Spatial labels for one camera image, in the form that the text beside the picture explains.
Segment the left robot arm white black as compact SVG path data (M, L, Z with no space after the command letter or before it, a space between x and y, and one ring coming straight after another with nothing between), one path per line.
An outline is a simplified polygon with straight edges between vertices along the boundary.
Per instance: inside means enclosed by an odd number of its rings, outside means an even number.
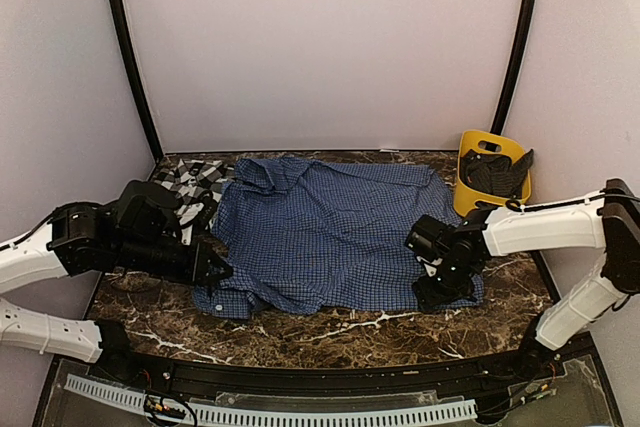
M178 198L148 181L129 182L107 204L73 202L54 209L29 232L1 246L1 291L89 271L134 270L152 278L213 289L233 274L206 242L193 238L212 218L215 201L205 194L194 218L181 222ZM1 302L4 345L101 363L120 383L141 374L124 327L110 320L80 321Z

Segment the yellow plastic basket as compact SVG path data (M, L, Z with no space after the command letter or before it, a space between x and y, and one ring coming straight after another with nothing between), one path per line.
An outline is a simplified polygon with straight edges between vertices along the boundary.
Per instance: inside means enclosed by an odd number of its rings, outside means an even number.
M525 204L532 192L534 150L480 130L462 134L454 187L454 209L466 216L481 205Z

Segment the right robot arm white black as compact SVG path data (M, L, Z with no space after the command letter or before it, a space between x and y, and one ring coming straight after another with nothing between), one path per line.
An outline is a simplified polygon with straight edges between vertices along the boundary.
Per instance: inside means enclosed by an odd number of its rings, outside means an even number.
M424 215L405 241L427 268L412 285L420 309L429 311L472 297L472 279L494 257L512 253L589 247L602 250L592 271L567 297L532 323L510 371L534 379L587 324L618 301L639 292L639 199L614 178L603 189L555 203L471 210L457 227Z

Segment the blue checked long sleeve shirt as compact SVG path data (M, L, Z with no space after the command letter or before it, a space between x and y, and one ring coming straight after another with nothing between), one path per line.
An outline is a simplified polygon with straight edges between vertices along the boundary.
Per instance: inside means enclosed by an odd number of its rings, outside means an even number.
M450 188L426 165L241 159L212 228L233 273L196 288L194 304L236 320L269 307L414 310L424 269L405 240L423 215L460 222Z

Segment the black white plaid shirt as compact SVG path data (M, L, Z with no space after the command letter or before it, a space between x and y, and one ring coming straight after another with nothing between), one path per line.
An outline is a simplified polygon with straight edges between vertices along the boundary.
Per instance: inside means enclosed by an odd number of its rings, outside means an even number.
M176 211L182 242L194 233L208 232L216 216L225 185L235 177L234 167L223 160L179 158L152 175L151 180L169 190L178 200Z

